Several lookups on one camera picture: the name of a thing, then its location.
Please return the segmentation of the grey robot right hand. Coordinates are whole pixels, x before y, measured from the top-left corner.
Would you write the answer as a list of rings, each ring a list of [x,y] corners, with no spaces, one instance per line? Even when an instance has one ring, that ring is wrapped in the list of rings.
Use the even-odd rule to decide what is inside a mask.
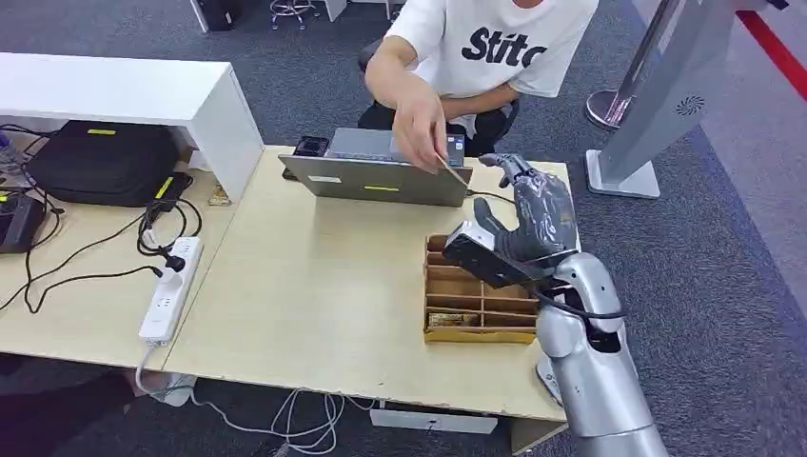
[[[477,223],[494,236],[494,250],[520,262],[575,250],[577,223],[568,186],[556,175],[539,171],[521,156],[487,153],[479,161],[503,170],[500,187],[513,188],[518,227],[509,230],[493,215],[485,200],[474,200]]]

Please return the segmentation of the person's right hand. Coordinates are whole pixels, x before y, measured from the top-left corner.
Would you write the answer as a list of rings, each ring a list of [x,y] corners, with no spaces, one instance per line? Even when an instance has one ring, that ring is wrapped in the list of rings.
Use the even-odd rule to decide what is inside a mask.
[[[405,96],[396,107],[392,131],[401,154],[413,166],[436,174],[446,158],[443,105],[429,91]]]

